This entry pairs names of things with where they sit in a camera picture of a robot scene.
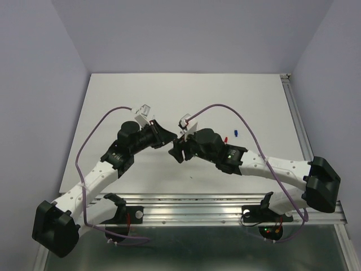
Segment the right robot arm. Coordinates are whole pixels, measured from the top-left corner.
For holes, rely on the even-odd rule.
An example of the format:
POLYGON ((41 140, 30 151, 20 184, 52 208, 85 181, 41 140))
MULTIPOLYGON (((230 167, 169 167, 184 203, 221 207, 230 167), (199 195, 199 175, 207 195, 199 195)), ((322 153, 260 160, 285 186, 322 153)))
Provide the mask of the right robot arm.
POLYGON ((340 176, 329 162, 316 156, 312 161, 263 158, 245 147, 229 145, 212 129, 206 128, 174 140, 169 154, 177 162, 194 157, 209 161, 227 174, 262 177, 291 185, 279 193, 267 193, 258 213, 265 220, 273 220, 297 208, 313 208, 323 213, 336 209, 340 176))

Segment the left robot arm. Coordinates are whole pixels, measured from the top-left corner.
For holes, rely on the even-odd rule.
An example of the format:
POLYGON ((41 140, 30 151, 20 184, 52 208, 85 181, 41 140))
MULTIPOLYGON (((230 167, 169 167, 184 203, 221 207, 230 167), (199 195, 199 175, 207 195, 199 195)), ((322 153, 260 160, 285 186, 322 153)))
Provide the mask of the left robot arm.
POLYGON ((44 200, 36 209, 32 238, 58 257, 67 256, 80 238, 77 219, 107 186, 118 180, 133 164, 135 154, 163 147, 177 138, 156 120, 144 127, 135 121, 121 125, 117 139, 87 176, 53 202, 44 200))

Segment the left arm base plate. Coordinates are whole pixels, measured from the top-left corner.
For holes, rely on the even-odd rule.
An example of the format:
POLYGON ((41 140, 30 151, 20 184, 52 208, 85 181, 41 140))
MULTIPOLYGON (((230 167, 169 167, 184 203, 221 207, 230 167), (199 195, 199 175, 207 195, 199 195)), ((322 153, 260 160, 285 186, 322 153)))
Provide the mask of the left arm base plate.
POLYGON ((125 206, 123 208, 117 207, 115 214, 112 215, 109 219, 103 221, 102 224, 142 224, 143 215, 143 206, 125 206))

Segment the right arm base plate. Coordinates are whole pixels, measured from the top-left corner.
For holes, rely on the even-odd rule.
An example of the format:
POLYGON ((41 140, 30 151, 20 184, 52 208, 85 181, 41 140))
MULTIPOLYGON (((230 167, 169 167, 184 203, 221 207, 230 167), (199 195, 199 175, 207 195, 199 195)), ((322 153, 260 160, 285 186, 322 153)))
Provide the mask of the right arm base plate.
POLYGON ((242 225, 293 222, 293 216, 278 215, 269 209, 261 209, 260 205, 243 205, 240 223, 242 225))

